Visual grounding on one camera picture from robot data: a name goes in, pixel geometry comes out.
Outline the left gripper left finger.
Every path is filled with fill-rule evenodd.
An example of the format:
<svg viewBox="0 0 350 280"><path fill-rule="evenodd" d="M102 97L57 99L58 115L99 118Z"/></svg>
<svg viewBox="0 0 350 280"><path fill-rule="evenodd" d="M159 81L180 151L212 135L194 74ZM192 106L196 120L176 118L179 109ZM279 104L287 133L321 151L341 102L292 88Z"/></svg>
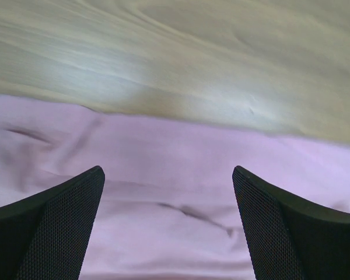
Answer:
<svg viewBox="0 0 350 280"><path fill-rule="evenodd" d="M78 279L104 181L95 166L0 207L0 279Z"/></svg>

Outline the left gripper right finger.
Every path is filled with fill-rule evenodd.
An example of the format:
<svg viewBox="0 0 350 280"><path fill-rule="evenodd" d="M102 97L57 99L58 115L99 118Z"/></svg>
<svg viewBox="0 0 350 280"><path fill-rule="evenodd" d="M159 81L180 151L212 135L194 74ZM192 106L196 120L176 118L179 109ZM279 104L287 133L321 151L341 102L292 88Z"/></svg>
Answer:
<svg viewBox="0 0 350 280"><path fill-rule="evenodd" d="M308 201L241 166L232 179L256 279L350 279L350 213Z"/></svg>

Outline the dusty pink graphic t-shirt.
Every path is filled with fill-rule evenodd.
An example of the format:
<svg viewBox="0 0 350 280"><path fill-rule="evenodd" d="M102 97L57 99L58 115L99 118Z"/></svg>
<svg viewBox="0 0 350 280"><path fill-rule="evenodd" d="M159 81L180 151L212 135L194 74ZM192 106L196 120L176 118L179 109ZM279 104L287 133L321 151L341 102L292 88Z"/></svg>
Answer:
<svg viewBox="0 0 350 280"><path fill-rule="evenodd" d="M350 212L350 146L0 96L0 206L97 165L81 279L253 279L236 166Z"/></svg>

